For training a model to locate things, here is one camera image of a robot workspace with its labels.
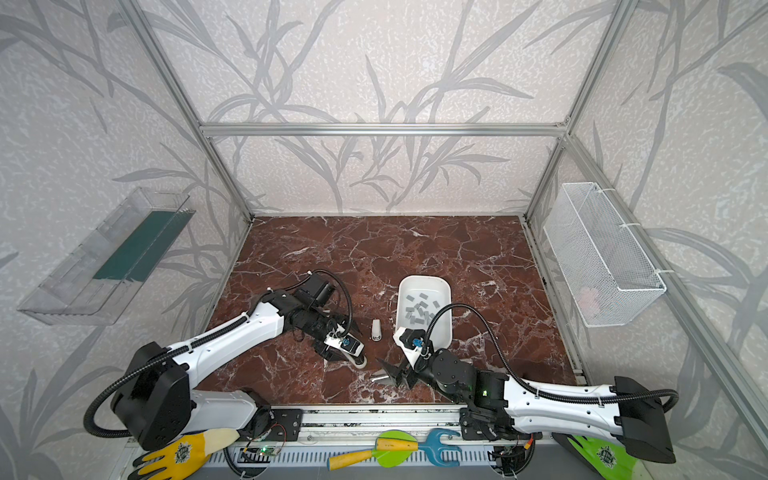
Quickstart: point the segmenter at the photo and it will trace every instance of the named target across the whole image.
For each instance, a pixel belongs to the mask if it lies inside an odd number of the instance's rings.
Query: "marble surface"
[[[518,217],[265,217],[257,218],[227,282],[209,328],[247,309],[268,286],[295,283],[297,273],[322,267],[338,273],[353,298],[354,318],[368,366],[326,362],[309,337],[287,333],[262,343],[206,378],[204,390],[250,387],[280,403],[443,402],[423,384],[413,390],[370,381],[376,357],[397,364],[392,341],[400,281],[440,276],[452,300],[475,306],[491,324],[517,374],[542,382],[574,384],[541,278]],[[328,306],[344,308],[335,294]],[[381,319],[382,339],[370,339]],[[451,349],[481,369],[502,362],[479,319],[458,311]]]

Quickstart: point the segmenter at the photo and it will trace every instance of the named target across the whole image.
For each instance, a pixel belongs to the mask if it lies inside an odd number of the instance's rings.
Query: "wallpaper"
[[[141,5],[203,121],[555,122],[614,0]]]
[[[124,439],[84,434],[86,405],[133,352],[207,322],[247,225],[114,3],[0,3],[0,477],[107,478]],[[113,326],[16,310],[133,189],[196,210]],[[111,414],[98,421],[118,427]]]
[[[768,458],[689,344],[663,296],[626,326],[588,329],[582,323],[543,231],[560,184],[579,181],[586,179],[565,152],[531,216],[531,228],[590,381],[613,383],[616,375],[629,376],[646,388],[680,393],[680,401],[667,413],[677,463],[646,462],[656,480],[768,478]]]
[[[768,394],[768,2],[635,12],[578,136]]]
[[[550,137],[221,137],[263,214],[519,214]]]

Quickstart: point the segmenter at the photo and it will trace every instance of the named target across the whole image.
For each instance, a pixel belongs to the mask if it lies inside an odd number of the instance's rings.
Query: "wooden handle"
[[[362,462],[371,458],[373,451],[365,450],[364,452],[352,452],[345,453],[344,455],[338,455],[336,457],[328,458],[328,469],[338,470],[339,468],[348,467],[357,462]]]
[[[411,442],[409,440],[400,440],[400,439],[377,439],[376,440],[376,450],[399,450],[399,451],[409,451],[409,452],[415,452],[419,449],[419,444],[417,442]]]

